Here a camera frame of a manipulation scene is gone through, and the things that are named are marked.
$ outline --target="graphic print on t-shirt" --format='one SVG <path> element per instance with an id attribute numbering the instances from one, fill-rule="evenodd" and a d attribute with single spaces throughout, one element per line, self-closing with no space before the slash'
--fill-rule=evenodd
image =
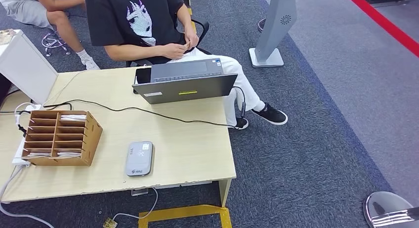
<path id="1" fill-rule="evenodd" d="M 129 10 L 129 6 L 127 6 L 126 19 L 128 20 L 129 25 L 135 34 L 140 36 L 147 45 L 155 46 L 156 39 L 152 37 L 151 31 L 153 22 L 151 21 L 151 17 L 148 14 L 148 11 L 143 2 L 141 2 L 141 0 L 138 1 L 140 5 L 130 1 L 132 12 Z"/>

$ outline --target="white cable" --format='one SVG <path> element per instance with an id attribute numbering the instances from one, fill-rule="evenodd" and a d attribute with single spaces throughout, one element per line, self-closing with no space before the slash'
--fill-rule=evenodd
<path id="1" fill-rule="evenodd" d="M 49 102 L 51 99 L 53 99 L 53 98 L 55 98 L 55 97 L 58 97 L 63 91 L 64 91 L 64 89 L 70 84 L 70 82 L 71 81 L 73 81 L 74 80 L 74 78 L 76 77 L 76 76 L 78 76 L 79 74 L 81 74 L 81 73 L 83 73 L 83 72 L 86 72 L 87 70 L 84 70 L 84 71 L 80 71 L 79 73 L 77 73 L 77 74 L 75 74 L 72 78 L 71 78 L 71 80 L 60 90 L 60 91 L 58 91 L 53 97 L 51 97 L 51 98 L 49 98 L 49 99 L 47 99 L 43 104 L 42 104 L 42 107 L 44 106 L 44 105 L 46 105 L 46 103 L 47 102 Z"/>
<path id="2" fill-rule="evenodd" d="M 137 218 L 137 219 L 143 219 L 143 218 L 146 218 L 152 211 L 153 211 L 153 209 L 154 209 L 154 207 L 156 206 L 156 203 L 157 203 L 157 199 L 159 199 L 159 194 L 157 193 L 157 190 L 155 189 L 155 188 L 153 188 L 152 187 L 152 189 L 154 189 L 154 192 L 156 192 L 156 201 L 154 202 L 154 205 L 153 205 L 153 207 L 151 208 L 151 210 L 144 216 L 144 217 L 136 217 L 136 216 L 133 216 L 133 215 L 130 215 L 130 214 L 125 214 L 125 213 L 118 213 L 118 214 L 116 214 L 113 218 L 112 218 L 112 220 L 114 221 L 115 220 L 115 218 L 117 217 L 117 216 L 119 216 L 119 215 L 124 215 L 124 216 L 128 216 L 128 217 L 133 217 L 133 218 Z"/>
<path id="3" fill-rule="evenodd" d="M 25 104 L 30 104 L 30 105 L 32 105 L 32 106 L 35 106 L 33 103 L 30 103 L 30 102 L 21 103 L 21 104 L 19 104 L 19 106 L 17 106 L 17 107 L 16 107 L 16 109 L 14 110 L 14 115 L 16 115 L 16 111 L 17 111 L 17 109 L 18 109 L 18 108 L 20 108 L 22 105 L 25 105 Z"/>
<path id="4" fill-rule="evenodd" d="M 10 217 L 28 217 L 31 219 L 34 219 L 36 221 L 39 221 L 41 223 L 44 223 L 45 225 L 47 225 L 49 228 L 54 228 L 50 223 L 38 218 L 38 217 L 34 217 L 31 215 L 26 215 L 26 214 L 12 214 L 9 213 L 8 211 L 6 211 L 2 206 L 1 206 L 1 198 L 3 197 L 4 192 L 6 191 L 7 186 L 9 185 L 10 181 L 13 180 L 13 178 L 22 170 L 22 168 L 24 167 L 24 165 L 19 166 L 19 169 L 14 171 L 14 173 L 12 174 L 12 176 L 10 176 L 9 180 L 3 185 L 3 187 L 0 190 L 0 211 L 3 212 L 3 214 L 10 216 Z"/>

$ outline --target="yellow tape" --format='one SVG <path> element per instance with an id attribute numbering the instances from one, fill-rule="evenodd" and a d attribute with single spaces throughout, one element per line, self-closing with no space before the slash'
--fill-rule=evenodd
<path id="1" fill-rule="evenodd" d="M 225 207 L 216 207 L 211 205 L 198 205 L 190 207 L 171 208 L 151 212 L 147 217 L 138 221 L 139 228 L 147 228 L 149 222 L 165 221 L 185 217 L 204 216 L 211 214 L 220 214 L 222 228 L 232 228 L 230 213 Z"/>
<path id="2" fill-rule="evenodd" d="M 189 14 L 192 15 L 192 9 L 191 8 L 188 8 L 188 11 L 189 11 Z M 194 22 L 192 22 L 192 27 L 194 28 L 195 33 L 196 33 L 196 26 L 195 26 L 195 23 Z"/>

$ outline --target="wooden file sorter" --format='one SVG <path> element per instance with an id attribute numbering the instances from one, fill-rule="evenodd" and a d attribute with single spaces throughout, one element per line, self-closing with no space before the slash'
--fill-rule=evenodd
<path id="1" fill-rule="evenodd" d="M 86 121 L 65 121 L 61 115 L 86 115 Z M 32 111 L 22 157 L 34 165 L 89 166 L 102 131 L 102 127 L 86 111 Z M 31 152 L 50 155 L 28 158 Z M 81 153 L 81 157 L 59 157 L 58 152 Z"/>

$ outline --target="red stripe on floor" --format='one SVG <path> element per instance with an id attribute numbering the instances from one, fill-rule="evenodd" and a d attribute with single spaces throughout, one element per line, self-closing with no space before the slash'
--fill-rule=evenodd
<path id="1" fill-rule="evenodd" d="M 399 41 L 405 48 L 410 50 L 413 54 L 419 57 L 419 44 L 413 40 L 409 35 L 399 29 L 390 20 L 380 14 L 374 7 L 372 7 L 366 0 L 352 0 L 362 11 L 364 11 L 370 18 L 379 24 L 385 31 Z"/>

